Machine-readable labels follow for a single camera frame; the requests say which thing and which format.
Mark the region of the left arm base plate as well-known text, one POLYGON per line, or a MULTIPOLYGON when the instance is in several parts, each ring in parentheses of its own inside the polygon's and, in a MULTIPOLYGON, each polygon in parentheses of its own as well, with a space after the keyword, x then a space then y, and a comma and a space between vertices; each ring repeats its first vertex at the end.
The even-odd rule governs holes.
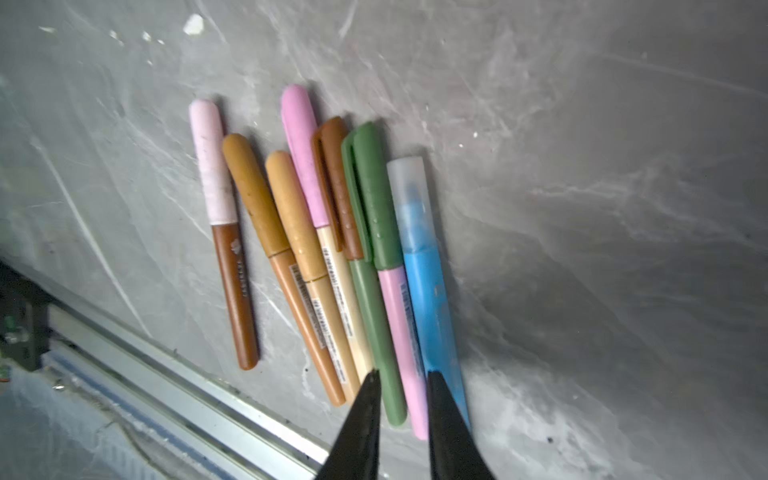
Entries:
POLYGON ((30 372, 42 367, 49 350, 51 300, 36 283, 1 264, 1 352, 30 372))

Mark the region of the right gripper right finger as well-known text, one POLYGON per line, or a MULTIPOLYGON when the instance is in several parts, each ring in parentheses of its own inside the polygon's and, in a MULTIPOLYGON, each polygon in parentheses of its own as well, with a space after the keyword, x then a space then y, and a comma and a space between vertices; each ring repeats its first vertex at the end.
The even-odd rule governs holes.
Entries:
POLYGON ((483 460, 443 375, 427 375, 432 479, 495 479, 483 460))

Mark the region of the pink pen green cap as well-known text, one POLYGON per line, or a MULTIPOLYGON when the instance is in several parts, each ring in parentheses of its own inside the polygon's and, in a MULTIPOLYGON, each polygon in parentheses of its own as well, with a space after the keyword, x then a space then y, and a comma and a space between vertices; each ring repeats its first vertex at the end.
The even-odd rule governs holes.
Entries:
POLYGON ((342 144, 347 187, 364 259, 374 265, 414 435, 428 439, 424 366, 381 137, 369 121, 342 144))

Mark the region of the dark green pen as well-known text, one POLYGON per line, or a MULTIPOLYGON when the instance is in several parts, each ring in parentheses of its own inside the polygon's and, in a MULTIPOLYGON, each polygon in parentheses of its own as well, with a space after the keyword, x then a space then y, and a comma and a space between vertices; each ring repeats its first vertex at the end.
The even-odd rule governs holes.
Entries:
POLYGON ((407 419, 408 407, 385 299, 374 266, 374 245, 365 211, 362 173, 363 160, 367 155, 363 148, 356 145, 363 139, 364 130, 360 126, 342 141, 343 186, 347 191, 348 202, 340 209, 340 220, 347 243, 345 255, 351 269, 366 338, 372 349, 374 367, 380 373, 384 410, 389 423, 400 426, 407 419))

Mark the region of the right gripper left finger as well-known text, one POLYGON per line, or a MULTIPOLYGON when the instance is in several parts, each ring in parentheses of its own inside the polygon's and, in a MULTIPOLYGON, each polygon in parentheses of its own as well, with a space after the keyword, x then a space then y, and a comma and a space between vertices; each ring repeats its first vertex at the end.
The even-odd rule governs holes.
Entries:
POLYGON ((380 373, 374 369, 361 384, 316 480, 378 478, 381 403, 380 373))

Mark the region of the blue highlighter pen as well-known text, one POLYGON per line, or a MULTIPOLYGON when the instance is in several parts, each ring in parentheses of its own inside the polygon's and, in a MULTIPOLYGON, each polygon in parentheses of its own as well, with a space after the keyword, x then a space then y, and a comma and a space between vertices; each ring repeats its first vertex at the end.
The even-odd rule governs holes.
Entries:
POLYGON ((387 163, 424 370, 440 372, 470 422, 423 158, 387 163))

